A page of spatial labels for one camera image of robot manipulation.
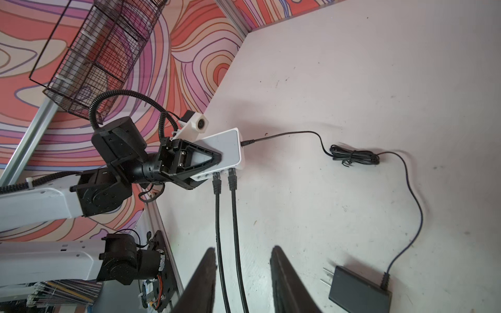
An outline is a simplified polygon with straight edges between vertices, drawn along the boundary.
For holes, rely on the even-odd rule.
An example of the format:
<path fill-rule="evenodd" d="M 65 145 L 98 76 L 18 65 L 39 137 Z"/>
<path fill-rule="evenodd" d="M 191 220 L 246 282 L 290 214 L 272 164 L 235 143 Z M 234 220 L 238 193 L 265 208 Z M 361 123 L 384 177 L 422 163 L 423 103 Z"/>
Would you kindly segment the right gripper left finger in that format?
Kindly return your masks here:
<path fill-rule="evenodd" d="M 189 284 L 173 308 L 172 313 L 213 312 L 216 271 L 216 252 L 214 248 L 209 248 L 206 250 Z"/>

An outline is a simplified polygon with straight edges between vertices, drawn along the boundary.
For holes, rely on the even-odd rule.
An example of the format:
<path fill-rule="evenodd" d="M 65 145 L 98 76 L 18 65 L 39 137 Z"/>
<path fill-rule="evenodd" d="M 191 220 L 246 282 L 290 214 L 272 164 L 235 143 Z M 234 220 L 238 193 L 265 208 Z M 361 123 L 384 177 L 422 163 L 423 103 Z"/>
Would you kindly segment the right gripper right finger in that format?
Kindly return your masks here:
<path fill-rule="evenodd" d="M 280 246 L 271 251 L 275 312 L 321 312 Z"/>

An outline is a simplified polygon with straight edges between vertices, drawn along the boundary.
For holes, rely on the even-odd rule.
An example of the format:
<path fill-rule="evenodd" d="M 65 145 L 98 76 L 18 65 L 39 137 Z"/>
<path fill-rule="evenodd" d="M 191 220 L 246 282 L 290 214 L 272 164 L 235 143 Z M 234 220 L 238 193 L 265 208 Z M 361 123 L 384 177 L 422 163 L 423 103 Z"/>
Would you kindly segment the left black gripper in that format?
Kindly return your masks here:
<path fill-rule="evenodd" d="M 163 138 L 154 158 L 154 180 L 193 190 L 196 183 L 189 176 L 206 176 L 221 160 L 218 151 L 187 140 Z"/>

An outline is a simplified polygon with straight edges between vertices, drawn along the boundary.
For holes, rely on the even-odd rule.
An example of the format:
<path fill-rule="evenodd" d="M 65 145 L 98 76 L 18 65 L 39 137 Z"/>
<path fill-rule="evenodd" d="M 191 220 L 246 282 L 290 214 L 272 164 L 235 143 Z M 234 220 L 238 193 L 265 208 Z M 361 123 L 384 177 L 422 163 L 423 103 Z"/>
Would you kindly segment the small white network switch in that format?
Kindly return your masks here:
<path fill-rule="evenodd" d="M 195 181 L 209 179 L 215 172 L 228 173 L 229 169 L 242 170 L 245 167 L 245 155 L 241 147 L 241 134 L 238 128 L 213 134 L 194 142 L 197 146 L 215 151 L 221 155 L 219 164 L 191 176 Z"/>

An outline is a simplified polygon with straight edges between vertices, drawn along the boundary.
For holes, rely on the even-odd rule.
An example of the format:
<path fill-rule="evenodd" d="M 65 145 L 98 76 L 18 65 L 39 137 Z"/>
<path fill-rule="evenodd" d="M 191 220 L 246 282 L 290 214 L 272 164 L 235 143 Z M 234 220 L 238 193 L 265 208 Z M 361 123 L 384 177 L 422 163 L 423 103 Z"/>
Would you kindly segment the black power adapter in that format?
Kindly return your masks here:
<path fill-rule="evenodd" d="M 332 145 L 329 149 L 324 148 L 323 151 L 327 156 L 331 157 L 334 161 L 341 162 L 345 167 L 349 167 L 353 163 L 375 166 L 380 163 L 380 156 L 382 155 L 395 155 L 403 163 L 408 190 L 420 212 L 420 224 L 416 235 L 409 244 L 392 259 L 382 276 L 380 284 L 375 284 L 343 266 L 337 266 L 335 271 L 331 274 L 332 282 L 330 283 L 329 293 L 329 300 L 346 312 L 389 312 L 392 297 L 389 291 L 391 268 L 415 243 L 424 225 L 424 210 L 412 190 L 407 163 L 402 156 L 393 151 L 374 153 L 369 150 L 349 149 L 338 145 Z"/>

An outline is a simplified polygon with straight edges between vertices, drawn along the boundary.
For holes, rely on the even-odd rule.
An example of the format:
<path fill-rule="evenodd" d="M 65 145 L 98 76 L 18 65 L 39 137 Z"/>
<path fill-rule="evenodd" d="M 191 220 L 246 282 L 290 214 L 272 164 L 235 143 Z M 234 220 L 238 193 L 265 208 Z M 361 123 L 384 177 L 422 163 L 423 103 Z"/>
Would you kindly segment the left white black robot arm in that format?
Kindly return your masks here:
<path fill-rule="evenodd" d="M 197 188 L 195 175 L 221 162 L 219 152 L 192 140 L 160 134 L 159 150 L 150 154 L 130 117 L 100 125 L 100 105 L 116 96 L 128 96 L 152 107 L 158 104 L 141 93 L 112 90 L 91 103 L 89 119 L 92 144 L 105 167 L 85 172 L 57 172 L 1 188 L 1 229 L 11 230 L 38 222 L 90 217 L 111 212 L 142 188 L 173 183 L 186 190 Z M 68 242 L 1 243 L 1 285 L 10 286 L 51 280 L 116 280 L 129 285 L 135 280 L 160 277 L 166 254 L 148 249 L 130 233 L 112 233 L 100 240 Z"/>

